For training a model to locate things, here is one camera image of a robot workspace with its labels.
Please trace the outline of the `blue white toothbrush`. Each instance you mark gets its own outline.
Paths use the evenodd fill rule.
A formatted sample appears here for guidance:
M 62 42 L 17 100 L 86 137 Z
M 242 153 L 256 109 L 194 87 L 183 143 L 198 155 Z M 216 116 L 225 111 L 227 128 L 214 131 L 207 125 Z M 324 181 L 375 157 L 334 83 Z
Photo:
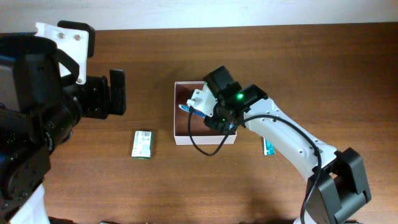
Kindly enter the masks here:
M 190 107 L 187 106 L 187 105 L 179 104 L 178 107 L 179 107 L 181 110 L 183 110 L 183 111 L 185 111 L 185 112 L 187 112 L 187 113 L 190 112 Z M 193 113 L 192 113 L 192 114 L 197 115 L 197 116 L 200 116 L 200 117 L 202 117 L 202 118 L 205 118 L 205 117 L 206 117 L 206 114 L 204 114 L 204 113 L 202 113 L 202 112 L 200 112 L 200 111 L 198 111 L 198 110 L 193 110 Z

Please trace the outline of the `teal toothpaste tube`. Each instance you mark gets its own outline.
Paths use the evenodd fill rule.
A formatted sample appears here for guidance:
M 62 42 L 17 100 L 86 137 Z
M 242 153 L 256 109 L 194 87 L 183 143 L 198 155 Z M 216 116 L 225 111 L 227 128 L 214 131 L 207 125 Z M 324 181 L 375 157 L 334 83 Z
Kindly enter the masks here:
M 263 139 L 263 151 L 265 156 L 275 155 L 274 146 L 266 139 Z

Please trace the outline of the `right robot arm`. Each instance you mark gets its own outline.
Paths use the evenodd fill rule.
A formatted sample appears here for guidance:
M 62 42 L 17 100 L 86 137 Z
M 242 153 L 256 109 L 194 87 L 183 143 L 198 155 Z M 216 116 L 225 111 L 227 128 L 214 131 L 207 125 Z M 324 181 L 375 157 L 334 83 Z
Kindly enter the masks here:
M 213 115 L 270 141 L 302 175 L 307 186 L 296 223 L 344 223 L 371 201 L 364 162 L 354 149 L 339 151 L 319 140 L 256 85 L 206 83 L 203 90 L 215 101 Z

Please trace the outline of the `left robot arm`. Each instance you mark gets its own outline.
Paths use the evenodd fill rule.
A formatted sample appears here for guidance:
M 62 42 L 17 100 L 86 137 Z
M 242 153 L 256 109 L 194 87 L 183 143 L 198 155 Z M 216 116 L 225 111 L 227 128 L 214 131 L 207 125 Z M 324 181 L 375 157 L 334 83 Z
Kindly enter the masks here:
M 34 35 L 1 37 L 1 222 L 45 223 L 29 204 L 50 170 L 50 156 L 82 118 L 126 111 L 126 76 L 77 84 L 79 64 L 56 43 Z

